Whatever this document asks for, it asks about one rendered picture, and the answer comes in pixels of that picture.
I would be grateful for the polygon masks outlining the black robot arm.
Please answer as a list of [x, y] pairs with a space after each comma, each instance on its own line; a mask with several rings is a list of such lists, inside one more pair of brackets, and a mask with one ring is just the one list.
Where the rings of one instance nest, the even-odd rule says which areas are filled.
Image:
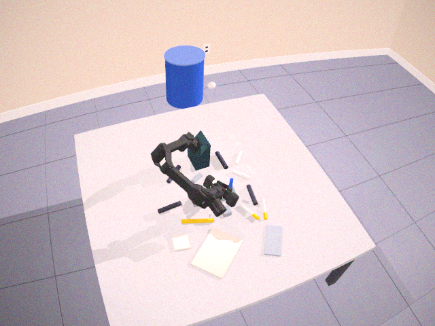
[[[220, 201], [223, 197], [216, 199], [217, 192], [214, 188], [204, 188], [202, 185], [191, 182], [185, 175], [177, 170], [172, 162], [172, 153], [176, 150], [183, 152], [187, 148], [194, 153], [198, 151], [202, 143], [198, 137], [194, 138], [191, 132], [183, 133], [179, 139], [170, 143], [159, 143], [150, 154], [154, 165], [156, 165], [161, 173], [171, 178], [180, 188], [182, 188], [188, 196], [188, 199], [195, 205], [205, 209], [209, 207], [216, 217], [223, 214], [227, 208]], [[165, 158], [165, 163], [161, 166], [160, 162]]]

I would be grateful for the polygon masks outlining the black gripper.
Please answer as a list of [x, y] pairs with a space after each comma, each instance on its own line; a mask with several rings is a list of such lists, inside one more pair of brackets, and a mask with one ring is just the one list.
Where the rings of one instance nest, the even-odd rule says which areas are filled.
[[230, 188], [229, 185], [226, 185], [219, 180], [217, 180], [217, 182], [213, 184], [213, 180], [215, 180], [215, 177], [213, 177], [212, 175], [207, 175], [203, 186], [205, 188], [214, 188], [217, 192], [216, 199], [223, 197], [223, 199], [226, 200], [227, 205], [234, 207], [239, 200], [239, 196], [236, 193], [232, 192], [232, 188]]

